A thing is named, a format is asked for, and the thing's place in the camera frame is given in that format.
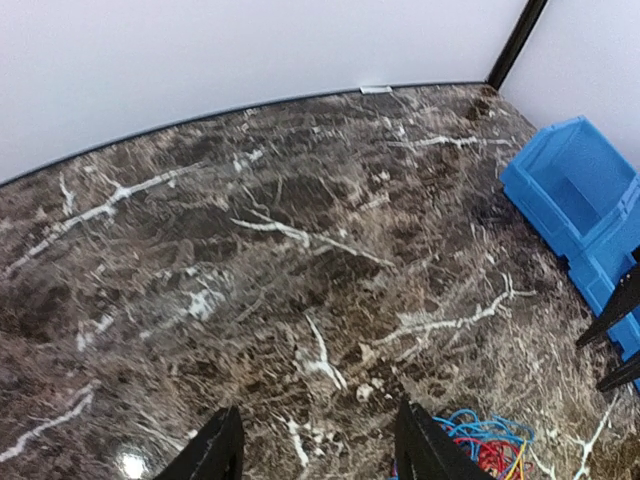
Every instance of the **blue crate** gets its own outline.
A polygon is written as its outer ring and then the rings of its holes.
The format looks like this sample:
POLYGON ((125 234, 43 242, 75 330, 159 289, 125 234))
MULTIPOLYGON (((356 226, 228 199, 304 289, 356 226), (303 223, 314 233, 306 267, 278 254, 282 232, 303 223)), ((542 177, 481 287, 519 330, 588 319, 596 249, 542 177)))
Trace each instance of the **blue crate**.
MULTIPOLYGON (((640 245, 640 179, 584 117, 538 132, 500 177, 596 315, 640 245)), ((640 350, 640 307, 608 331, 626 361, 640 350)), ((636 381, 640 391, 640 380, 636 381)))
POLYGON ((584 117, 540 130, 500 179, 554 253, 569 260, 623 222, 640 192, 635 169, 584 117))

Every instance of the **cable bundle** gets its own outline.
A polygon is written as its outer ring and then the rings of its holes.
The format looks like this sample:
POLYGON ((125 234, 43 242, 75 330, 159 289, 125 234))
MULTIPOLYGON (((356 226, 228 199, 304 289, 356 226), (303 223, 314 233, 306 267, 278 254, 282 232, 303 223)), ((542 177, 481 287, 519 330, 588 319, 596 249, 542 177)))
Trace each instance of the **cable bundle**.
MULTIPOLYGON (((433 420, 471 460, 499 480, 525 480, 525 474, 533 468, 525 461, 528 445, 535 437, 527 426, 495 415, 492 420, 481 422, 469 409, 458 410, 449 418, 433 417, 433 420)), ((395 465, 393 469, 391 480, 397 480, 395 465)))

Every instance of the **white panel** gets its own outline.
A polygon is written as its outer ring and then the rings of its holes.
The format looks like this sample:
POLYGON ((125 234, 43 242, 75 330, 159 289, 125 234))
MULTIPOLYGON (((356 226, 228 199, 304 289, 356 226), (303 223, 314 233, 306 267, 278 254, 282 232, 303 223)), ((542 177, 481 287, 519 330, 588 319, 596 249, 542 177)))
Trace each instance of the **white panel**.
POLYGON ((0 181, 200 115, 481 81, 525 0, 3 0, 0 181))
POLYGON ((536 126, 586 115, 640 167, 640 5, 550 1, 502 88, 536 126))

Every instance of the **white wall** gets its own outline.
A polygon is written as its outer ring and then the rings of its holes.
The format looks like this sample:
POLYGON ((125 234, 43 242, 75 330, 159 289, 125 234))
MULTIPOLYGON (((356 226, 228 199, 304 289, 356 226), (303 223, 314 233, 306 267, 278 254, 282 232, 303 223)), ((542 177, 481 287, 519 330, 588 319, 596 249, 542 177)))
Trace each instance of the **white wall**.
POLYGON ((2 0, 0 182, 161 125, 482 81, 525 0, 2 0))
POLYGON ((536 126, 586 115, 640 167, 640 4, 550 1, 501 91, 536 126))

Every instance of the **bright light spot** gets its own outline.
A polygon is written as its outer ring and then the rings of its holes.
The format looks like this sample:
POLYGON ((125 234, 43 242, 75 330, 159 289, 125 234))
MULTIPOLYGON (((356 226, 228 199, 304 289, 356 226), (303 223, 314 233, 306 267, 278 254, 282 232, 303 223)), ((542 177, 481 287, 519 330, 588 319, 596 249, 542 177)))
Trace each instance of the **bright light spot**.
POLYGON ((144 458, 133 453, 123 453, 120 456, 120 468, 126 478, 138 480, 147 470, 144 458))

